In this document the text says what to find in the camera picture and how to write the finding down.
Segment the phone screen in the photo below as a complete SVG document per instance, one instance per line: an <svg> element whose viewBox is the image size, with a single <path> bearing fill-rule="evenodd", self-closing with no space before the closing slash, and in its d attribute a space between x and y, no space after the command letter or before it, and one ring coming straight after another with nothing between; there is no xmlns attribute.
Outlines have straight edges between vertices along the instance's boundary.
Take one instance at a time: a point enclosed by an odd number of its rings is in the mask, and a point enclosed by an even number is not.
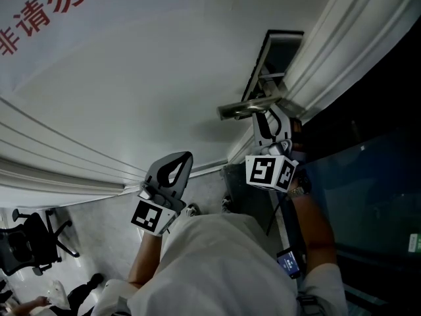
<svg viewBox="0 0 421 316"><path fill-rule="evenodd" d="M279 255L278 263L291 278L299 277L300 268L298 267L298 263L295 260L292 251L289 251L283 255Z"/></svg>

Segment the person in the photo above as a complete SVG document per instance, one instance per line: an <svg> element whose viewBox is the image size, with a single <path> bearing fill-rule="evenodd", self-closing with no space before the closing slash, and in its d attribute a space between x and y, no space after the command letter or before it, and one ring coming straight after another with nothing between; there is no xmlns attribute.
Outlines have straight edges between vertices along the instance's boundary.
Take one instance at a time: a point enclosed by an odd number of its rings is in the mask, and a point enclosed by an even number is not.
<svg viewBox="0 0 421 316"><path fill-rule="evenodd" d="M6 287L6 281L0 281L0 292ZM5 303L10 297L12 297L13 293L11 290L6 290L5 292L0 293L0 303Z"/></svg>
<svg viewBox="0 0 421 316"><path fill-rule="evenodd" d="M103 275L97 273L91 277L91 280L82 284L79 287L73 289L67 299L70 305L70 310L64 310L55 305L50 308L40 311L37 315L39 316L77 316L78 310L81 304L86 300L92 290L98 287L104 281ZM37 307L46 307L49 305L48 298L45 296L38 296L36 299L20 304L12 309L7 316L27 316L29 313ZM92 312L93 307L84 315L89 316Z"/></svg>
<svg viewBox="0 0 421 316"><path fill-rule="evenodd" d="M314 297L314 315L347 315L332 229L310 195L292 200L307 247L300 291ZM225 199L223 213L211 215L190 207L174 222L162 253L162 238L145 233L127 282L108 281L93 315L110 316L121 299L136 316L306 314L256 220L230 213L229 204Z"/></svg>

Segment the strap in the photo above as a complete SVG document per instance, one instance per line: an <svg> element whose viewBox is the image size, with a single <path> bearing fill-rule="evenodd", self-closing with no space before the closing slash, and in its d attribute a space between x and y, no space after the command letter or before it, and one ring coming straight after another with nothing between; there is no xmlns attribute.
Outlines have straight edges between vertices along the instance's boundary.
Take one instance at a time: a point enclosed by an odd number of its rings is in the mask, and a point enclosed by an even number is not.
<svg viewBox="0 0 421 316"><path fill-rule="evenodd" d="M326 316L323 307L314 296L301 295L297 297L297 300L301 306L301 315Z"/></svg>

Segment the black office chair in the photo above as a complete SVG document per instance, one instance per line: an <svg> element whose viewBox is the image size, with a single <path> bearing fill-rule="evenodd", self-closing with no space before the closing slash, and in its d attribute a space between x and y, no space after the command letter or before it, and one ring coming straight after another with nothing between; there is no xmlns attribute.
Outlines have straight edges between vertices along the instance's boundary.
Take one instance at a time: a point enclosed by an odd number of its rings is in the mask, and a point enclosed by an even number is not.
<svg viewBox="0 0 421 316"><path fill-rule="evenodd" d="M54 232L49 218L52 214L50 210L45 211L46 228L38 213L29 215L20 214L17 209L13 211L13 221L19 218L26 218L26 221L14 228L0 229L0 268L7 276L24 267L34 267L34 273L41 276L54 262L61 262L57 246L72 257L79 257L79 253L73 253L58 240L64 228L72 226L72 221L66 221Z"/></svg>

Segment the smartwatch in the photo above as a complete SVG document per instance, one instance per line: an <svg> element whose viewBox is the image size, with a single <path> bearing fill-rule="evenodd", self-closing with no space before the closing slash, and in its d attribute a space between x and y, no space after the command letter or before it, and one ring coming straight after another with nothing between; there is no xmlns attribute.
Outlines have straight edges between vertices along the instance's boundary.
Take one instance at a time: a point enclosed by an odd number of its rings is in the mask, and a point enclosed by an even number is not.
<svg viewBox="0 0 421 316"><path fill-rule="evenodd" d="M291 191L288 191L288 196L292 198L301 197L305 194L309 194L311 191L311 182L307 176L305 169L297 171L295 173L296 179L298 180L298 186Z"/></svg>

